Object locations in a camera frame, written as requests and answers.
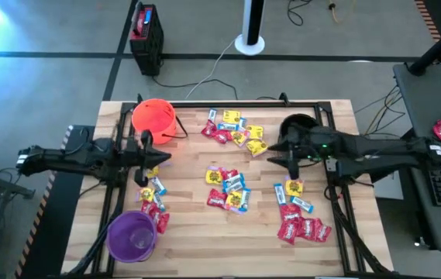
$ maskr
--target orange bucket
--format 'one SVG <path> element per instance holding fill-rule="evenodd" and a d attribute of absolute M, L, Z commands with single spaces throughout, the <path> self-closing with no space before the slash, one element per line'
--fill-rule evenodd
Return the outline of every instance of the orange bucket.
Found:
<path fill-rule="evenodd" d="M 163 99 L 150 99 L 138 104 L 132 122 L 136 131 L 151 131 L 155 144 L 166 143 L 177 132 L 174 107 Z"/>

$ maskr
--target yellow candy wrapper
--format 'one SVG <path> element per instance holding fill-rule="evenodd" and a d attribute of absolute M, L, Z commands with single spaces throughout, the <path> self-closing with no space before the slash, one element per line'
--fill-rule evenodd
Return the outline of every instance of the yellow candy wrapper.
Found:
<path fill-rule="evenodd" d="M 141 189 L 141 194 L 140 194 L 140 202 L 141 201 L 149 201 L 152 202 L 153 201 L 153 194 L 154 194 L 155 190 L 150 189 L 150 188 L 142 188 Z"/>
<path fill-rule="evenodd" d="M 264 128 L 262 126 L 248 125 L 246 129 L 250 132 L 250 140 L 261 140 L 264 136 Z"/>
<path fill-rule="evenodd" d="M 287 176 L 285 178 L 285 193 L 293 197 L 301 197 L 301 194 L 303 194 L 303 180 L 291 180 Z"/>
<path fill-rule="evenodd" d="M 241 112 L 223 111 L 223 122 L 237 124 L 241 120 Z"/>
<path fill-rule="evenodd" d="M 247 149 L 251 152 L 253 157 L 265 153 L 268 149 L 268 145 L 263 140 L 251 140 L 246 143 Z"/>
<path fill-rule="evenodd" d="M 241 198 L 242 197 L 243 197 L 243 194 L 241 194 L 241 193 L 239 193 L 237 191 L 232 191 L 227 196 L 226 204 L 228 206 L 231 206 L 231 207 L 234 207 L 234 208 L 239 208 L 239 207 L 241 207 Z"/>
<path fill-rule="evenodd" d="M 222 174 L 217 167 L 209 167 L 205 176 L 206 183 L 222 185 Z"/>
<path fill-rule="evenodd" d="M 233 142 L 237 144 L 237 146 L 241 147 L 244 145 L 248 137 L 250 136 L 250 132 L 247 130 L 243 131 L 232 131 L 230 132 L 233 135 Z"/>
<path fill-rule="evenodd" d="M 148 178 L 156 177 L 158 175 L 159 170 L 160 168 L 158 166 L 154 167 L 152 170 L 148 170 L 147 177 Z"/>

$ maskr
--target purple plastic bucket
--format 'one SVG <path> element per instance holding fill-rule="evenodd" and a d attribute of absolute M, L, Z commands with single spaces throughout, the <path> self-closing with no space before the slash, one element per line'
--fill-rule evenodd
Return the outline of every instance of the purple plastic bucket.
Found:
<path fill-rule="evenodd" d="M 157 241 L 157 227 L 141 211 L 122 213 L 109 226 L 106 246 L 110 255 L 123 263 L 147 260 Z"/>

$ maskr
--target gray floor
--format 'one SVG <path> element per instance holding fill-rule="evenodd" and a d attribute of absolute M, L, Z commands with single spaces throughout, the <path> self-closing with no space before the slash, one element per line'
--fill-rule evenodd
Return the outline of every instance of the gray floor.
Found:
<path fill-rule="evenodd" d="M 130 0 L 0 1 L 0 51 L 116 52 Z M 240 31 L 242 1 L 156 0 L 164 26 L 166 53 L 220 53 Z M 349 6 L 349 1 L 337 1 Z M 264 53 L 302 55 L 418 56 L 432 39 L 413 1 L 357 1 L 355 13 L 336 25 L 327 1 L 301 8 L 303 27 L 287 19 L 286 1 L 267 1 L 262 35 Z M 232 48 L 228 53 L 235 53 Z M 11 167 L 17 151 L 33 143 L 58 147 L 70 124 L 94 124 L 112 67 L 111 59 L 0 57 L 0 168 Z M 157 80 L 183 84 L 201 80 L 212 60 L 167 60 Z M 394 86 L 387 63 L 287 62 L 223 60 L 215 78 L 236 86 L 240 99 L 349 98 L 359 109 Z M 145 98 L 181 100 L 189 88 L 162 88 L 140 74 L 133 60 L 123 60 L 112 100 Z M 233 99 L 231 89 L 204 84 L 191 100 Z M 363 133 L 380 104 L 357 114 Z M 395 106 L 404 110 L 402 103 Z M 388 115 L 386 121 L 394 116 Z M 384 129 L 401 135 L 408 117 Z M 9 205 L 0 241 L 0 273 L 12 276 L 46 186 L 46 175 L 24 177 L 20 183 L 37 190 L 31 200 Z M 402 221 L 384 216 L 394 267 L 407 274 L 441 275 L 441 253 L 417 249 Z"/>

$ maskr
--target butcher block tabletop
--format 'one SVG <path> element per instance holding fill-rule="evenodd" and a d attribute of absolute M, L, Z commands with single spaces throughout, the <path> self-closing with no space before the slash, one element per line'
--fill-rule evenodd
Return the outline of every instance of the butcher block tabletop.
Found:
<path fill-rule="evenodd" d="M 321 100 L 330 102 L 336 129 L 357 134 L 357 124 L 349 100 Z M 249 101 L 267 103 L 273 101 Z M 295 102 L 315 102 L 299 100 Z M 225 145 L 201 134 L 208 118 L 208 102 L 198 102 L 204 108 L 176 108 L 177 117 L 188 131 L 186 139 L 172 139 L 158 150 L 172 154 L 168 165 L 160 168 L 159 179 L 167 189 L 162 197 L 170 221 L 166 232 L 157 237 L 151 257 L 140 263 L 115 262 L 115 277 L 219 277 L 219 276 L 339 276 L 343 275 L 336 232 L 333 229 L 325 243 L 296 238 L 294 246 L 278 239 L 281 217 L 274 193 L 274 184 L 283 183 L 288 171 L 269 163 L 268 157 L 276 156 L 267 151 L 253 158 L 246 147 L 229 142 Z M 94 138 L 113 134 L 119 119 L 121 102 L 103 102 L 98 114 Z M 218 110 L 215 122 L 221 121 L 224 108 Z M 268 145 L 277 142 L 279 125 L 287 116 L 304 113 L 315 117 L 313 108 L 228 108 L 241 112 L 248 125 L 264 128 L 263 139 Z M 130 121 L 126 122 L 125 133 Z M 183 132 L 177 126 L 177 135 Z M 206 184 L 207 167 L 217 166 L 237 169 L 244 174 L 246 186 L 252 190 L 249 210 L 244 215 L 206 205 L 212 188 L 221 191 L 222 186 Z M 302 168 L 300 176 L 305 181 L 302 198 L 314 205 L 310 215 L 320 218 L 328 226 L 335 225 L 330 202 L 323 191 L 327 186 L 323 164 Z M 360 181 L 369 182 L 368 176 Z M 97 184 L 93 177 L 85 177 L 81 191 Z M 140 210 L 141 202 L 135 202 L 140 187 L 129 172 L 124 211 Z M 392 262 L 382 227 L 372 187 L 354 184 L 350 186 L 358 233 L 379 261 L 392 270 Z M 100 223 L 105 186 L 85 193 L 78 201 L 74 223 L 64 258 L 62 272 L 69 271 L 88 251 L 94 242 Z M 346 236 L 351 267 L 356 270 L 353 246 Z M 108 259 L 103 251 L 102 269 Z"/>

